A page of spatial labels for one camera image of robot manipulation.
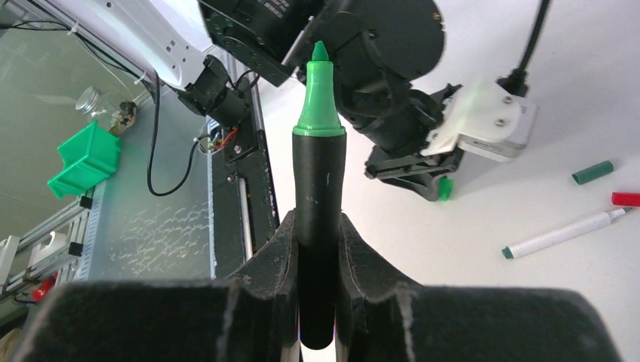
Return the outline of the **small glass jar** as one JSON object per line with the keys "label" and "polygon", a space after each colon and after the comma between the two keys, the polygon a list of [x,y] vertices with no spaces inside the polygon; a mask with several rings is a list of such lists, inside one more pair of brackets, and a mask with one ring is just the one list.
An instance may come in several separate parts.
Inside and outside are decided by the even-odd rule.
{"label": "small glass jar", "polygon": [[80,95],[75,110],[95,121],[97,125],[119,137],[132,127],[137,119],[135,102],[112,91],[103,91],[97,87],[88,87]]}

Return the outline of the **green plastic bin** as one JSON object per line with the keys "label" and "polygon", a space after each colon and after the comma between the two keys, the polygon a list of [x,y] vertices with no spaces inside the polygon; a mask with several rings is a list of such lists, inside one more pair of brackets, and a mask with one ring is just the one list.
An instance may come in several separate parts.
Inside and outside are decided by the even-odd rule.
{"label": "green plastic bin", "polygon": [[81,195],[117,170],[121,141],[100,127],[96,120],[57,147],[63,169],[48,180],[53,195]]}

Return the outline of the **red pen cap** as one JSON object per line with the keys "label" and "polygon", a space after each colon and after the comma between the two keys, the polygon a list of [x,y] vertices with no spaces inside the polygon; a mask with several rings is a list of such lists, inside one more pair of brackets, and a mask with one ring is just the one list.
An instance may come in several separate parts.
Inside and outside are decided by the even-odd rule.
{"label": "red pen cap", "polygon": [[621,207],[640,207],[640,194],[634,192],[613,192],[611,203]]}

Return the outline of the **white marker green end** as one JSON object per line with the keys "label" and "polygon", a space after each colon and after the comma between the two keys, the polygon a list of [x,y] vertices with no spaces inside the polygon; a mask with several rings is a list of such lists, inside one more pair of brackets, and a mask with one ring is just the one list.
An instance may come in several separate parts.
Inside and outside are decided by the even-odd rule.
{"label": "white marker green end", "polygon": [[617,219],[630,213],[633,207],[621,207],[612,211],[601,211],[566,225],[535,235],[518,243],[505,246],[500,252],[505,259],[518,259],[557,244],[612,225]]}

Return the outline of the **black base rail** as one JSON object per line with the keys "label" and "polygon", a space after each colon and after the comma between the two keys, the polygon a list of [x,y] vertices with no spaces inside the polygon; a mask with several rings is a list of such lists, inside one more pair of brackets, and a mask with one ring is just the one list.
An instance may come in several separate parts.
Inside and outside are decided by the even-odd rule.
{"label": "black base rail", "polygon": [[258,87],[246,96],[251,116],[211,156],[212,278],[245,264],[280,224]]}

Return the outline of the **aluminium frame rail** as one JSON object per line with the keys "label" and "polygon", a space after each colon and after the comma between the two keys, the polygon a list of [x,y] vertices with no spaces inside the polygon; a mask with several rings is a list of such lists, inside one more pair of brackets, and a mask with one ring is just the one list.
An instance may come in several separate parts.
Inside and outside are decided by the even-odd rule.
{"label": "aluminium frame rail", "polygon": [[35,304],[88,275],[105,184],[93,187],[23,236],[1,241],[1,301]]}

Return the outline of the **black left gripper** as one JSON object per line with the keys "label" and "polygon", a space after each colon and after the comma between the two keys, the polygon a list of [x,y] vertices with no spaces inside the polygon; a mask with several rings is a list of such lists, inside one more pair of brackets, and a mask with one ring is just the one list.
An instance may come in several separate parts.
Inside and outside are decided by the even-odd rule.
{"label": "black left gripper", "polygon": [[463,153],[420,154],[428,133],[442,124],[443,100],[456,92],[448,85],[429,95],[412,86],[442,57],[445,31],[436,3],[289,1],[285,25],[302,34],[291,62],[307,87],[312,47],[324,44],[333,64],[330,96],[337,113],[374,145],[366,176],[437,200]]}

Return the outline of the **dark green pen cap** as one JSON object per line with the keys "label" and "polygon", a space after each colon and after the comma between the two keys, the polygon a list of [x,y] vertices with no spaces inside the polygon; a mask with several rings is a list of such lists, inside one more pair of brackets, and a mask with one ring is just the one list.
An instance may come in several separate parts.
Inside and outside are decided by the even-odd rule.
{"label": "dark green pen cap", "polygon": [[588,166],[582,170],[576,171],[571,174],[572,179],[577,185],[585,185],[610,173],[615,170],[614,164],[607,160],[597,164]]}

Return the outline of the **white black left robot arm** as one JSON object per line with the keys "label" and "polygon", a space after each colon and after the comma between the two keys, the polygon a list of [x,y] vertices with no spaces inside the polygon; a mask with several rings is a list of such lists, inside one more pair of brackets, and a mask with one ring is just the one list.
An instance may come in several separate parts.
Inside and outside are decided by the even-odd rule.
{"label": "white black left robot arm", "polygon": [[[219,60],[189,43],[149,1],[71,1],[81,24],[95,20],[130,45],[194,112],[235,127],[248,113]],[[345,118],[374,148],[365,173],[372,179],[438,197],[442,178],[458,168],[463,151],[422,156],[427,134],[442,123],[442,105],[413,89],[435,68],[445,32],[432,1],[201,1],[199,13],[211,42],[270,84],[297,74],[310,103],[294,129],[297,184],[323,164],[343,169],[344,154],[331,148],[319,161],[303,151]]]}

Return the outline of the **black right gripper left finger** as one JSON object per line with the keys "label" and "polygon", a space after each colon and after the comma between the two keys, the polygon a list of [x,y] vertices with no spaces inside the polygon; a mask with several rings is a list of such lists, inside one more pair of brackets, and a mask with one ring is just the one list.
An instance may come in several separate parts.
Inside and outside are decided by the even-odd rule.
{"label": "black right gripper left finger", "polygon": [[224,278],[56,287],[14,361],[297,361],[294,215]]}

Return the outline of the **black green highlighter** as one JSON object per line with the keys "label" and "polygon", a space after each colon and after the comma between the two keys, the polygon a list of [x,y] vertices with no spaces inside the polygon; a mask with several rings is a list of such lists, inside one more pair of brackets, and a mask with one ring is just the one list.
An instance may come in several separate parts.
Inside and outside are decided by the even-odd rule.
{"label": "black green highlighter", "polygon": [[334,338],[346,141],[335,104],[334,64],[317,41],[306,64],[302,112],[292,130],[300,340],[313,350],[326,348]]}

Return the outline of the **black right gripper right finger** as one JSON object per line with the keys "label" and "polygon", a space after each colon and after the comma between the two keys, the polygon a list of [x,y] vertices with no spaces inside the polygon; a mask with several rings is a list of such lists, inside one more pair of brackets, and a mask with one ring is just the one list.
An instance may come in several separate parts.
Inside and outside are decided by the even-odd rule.
{"label": "black right gripper right finger", "polygon": [[339,361],[619,361],[579,293],[425,286],[400,272],[342,216]]}

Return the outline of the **green highlighter cap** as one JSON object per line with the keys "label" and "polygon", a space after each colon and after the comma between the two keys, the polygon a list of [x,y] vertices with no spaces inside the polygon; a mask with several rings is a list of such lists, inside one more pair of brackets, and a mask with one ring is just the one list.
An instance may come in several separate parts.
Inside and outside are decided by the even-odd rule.
{"label": "green highlighter cap", "polygon": [[447,176],[442,177],[438,181],[438,199],[440,201],[448,201],[454,190],[454,181]]}

